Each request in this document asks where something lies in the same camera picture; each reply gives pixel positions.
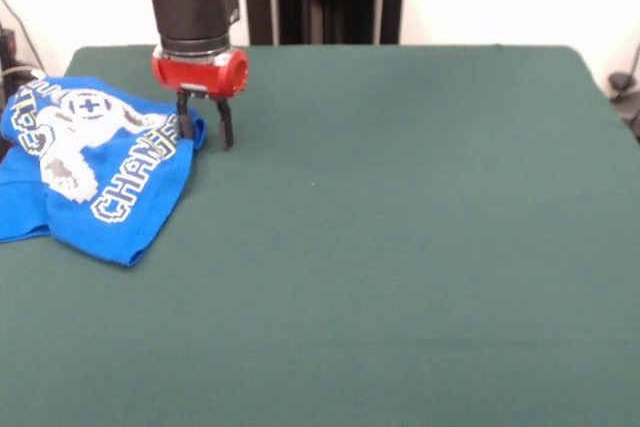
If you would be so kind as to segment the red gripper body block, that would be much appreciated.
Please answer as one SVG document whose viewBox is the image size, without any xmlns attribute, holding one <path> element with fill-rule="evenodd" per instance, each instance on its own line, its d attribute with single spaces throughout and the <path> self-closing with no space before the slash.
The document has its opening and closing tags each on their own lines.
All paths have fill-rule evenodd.
<svg viewBox="0 0 640 427">
<path fill-rule="evenodd" d="M 213 55 L 180 57 L 156 46 L 151 67 L 164 88 L 210 97 L 234 97 L 245 88 L 249 74 L 247 55 L 235 48 Z"/>
</svg>

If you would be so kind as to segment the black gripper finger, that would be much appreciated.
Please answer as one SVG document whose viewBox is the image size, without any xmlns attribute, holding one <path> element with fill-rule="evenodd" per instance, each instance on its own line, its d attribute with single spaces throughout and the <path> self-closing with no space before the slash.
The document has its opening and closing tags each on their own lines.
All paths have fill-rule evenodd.
<svg viewBox="0 0 640 427">
<path fill-rule="evenodd" d="M 176 108 L 181 136 L 185 139 L 194 139 L 193 122 L 188 109 L 189 94 L 185 91 L 177 92 Z"/>
<path fill-rule="evenodd" d="M 234 145 L 234 132 L 232 123 L 232 112 L 228 100 L 220 98 L 216 100 L 219 113 L 219 138 L 221 148 L 229 150 Z"/>
</svg>

